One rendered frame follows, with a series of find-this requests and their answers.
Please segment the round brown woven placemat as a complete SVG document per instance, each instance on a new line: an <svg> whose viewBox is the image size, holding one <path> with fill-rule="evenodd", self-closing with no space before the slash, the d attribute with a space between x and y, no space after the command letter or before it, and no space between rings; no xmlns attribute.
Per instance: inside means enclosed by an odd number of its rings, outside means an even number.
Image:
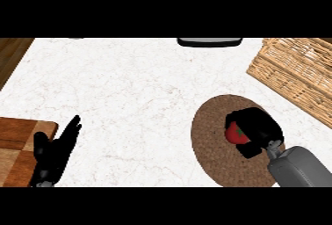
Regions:
<svg viewBox="0 0 332 225"><path fill-rule="evenodd" d="M220 95L202 104L192 122L192 148L200 165L225 187L272 187L276 183L267 169L270 158L266 149L260 155L247 159L225 136L226 116L250 107L264 110L245 97Z"/></svg>

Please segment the red tomato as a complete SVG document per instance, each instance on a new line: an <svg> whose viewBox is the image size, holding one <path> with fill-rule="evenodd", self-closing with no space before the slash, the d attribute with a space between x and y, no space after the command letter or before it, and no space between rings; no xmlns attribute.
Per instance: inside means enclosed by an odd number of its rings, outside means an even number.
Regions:
<svg viewBox="0 0 332 225"><path fill-rule="evenodd" d="M226 136L226 140L232 144L245 144L250 142L250 138L242 132L235 121L231 123L231 126L226 129L225 136Z"/></svg>

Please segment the black and grey appliance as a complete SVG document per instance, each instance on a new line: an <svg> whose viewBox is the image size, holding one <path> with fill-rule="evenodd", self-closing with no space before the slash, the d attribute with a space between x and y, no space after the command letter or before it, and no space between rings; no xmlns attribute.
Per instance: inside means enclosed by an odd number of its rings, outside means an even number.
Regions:
<svg viewBox="0 0 332 225"><path fill-rule="evenodd" d="M182 47L236 47L242 38L177 38Z"/></svg>

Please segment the wicker basket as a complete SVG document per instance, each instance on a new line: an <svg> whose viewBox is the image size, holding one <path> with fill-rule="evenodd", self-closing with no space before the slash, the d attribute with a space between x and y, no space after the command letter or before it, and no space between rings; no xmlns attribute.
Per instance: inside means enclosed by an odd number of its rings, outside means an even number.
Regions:
<svg viewBox="0 0 332 225"><path fill-rule="evenodd" d="M247 73L332 128L332 42L264 38Z"/></svg>

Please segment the brown wooden cutting board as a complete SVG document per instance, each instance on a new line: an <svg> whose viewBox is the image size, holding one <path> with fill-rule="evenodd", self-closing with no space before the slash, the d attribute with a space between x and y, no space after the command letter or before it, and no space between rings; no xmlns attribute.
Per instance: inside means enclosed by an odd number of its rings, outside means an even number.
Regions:
<svg viewBox="0 0 332 225"><path fill-rule="evenodd" d="M53 121L0 117L0 187L28 187L37 165L34 133L53 140L58 129Z"/></svg>

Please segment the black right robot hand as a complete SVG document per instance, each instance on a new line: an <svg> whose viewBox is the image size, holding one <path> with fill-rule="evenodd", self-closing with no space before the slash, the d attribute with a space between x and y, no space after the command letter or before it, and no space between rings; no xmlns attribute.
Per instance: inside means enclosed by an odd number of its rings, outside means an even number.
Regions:
<svg viewBox="0 0 332 225"><path fill-rule="evenodd" d="M259 107L250 107L233 111L226 116L225 129L236 122L242 132L250 138L245 144L235 144L242 156L250 159L263 153L270 141L282 141L284 131L269 113Z"/></svg>

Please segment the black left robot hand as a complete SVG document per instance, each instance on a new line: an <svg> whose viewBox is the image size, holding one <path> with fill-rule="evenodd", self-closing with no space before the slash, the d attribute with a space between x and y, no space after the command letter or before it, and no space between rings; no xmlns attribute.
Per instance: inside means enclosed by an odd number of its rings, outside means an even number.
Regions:
<svg viewBox="0 0 332 225"><path fill-rule="evenodd" d="M62 135L53 141L43 132L36 132L34 158L37 165L30 181L31 187L53 187L59 182L77 144L80 129L80 116L76 115Z"/></svg>

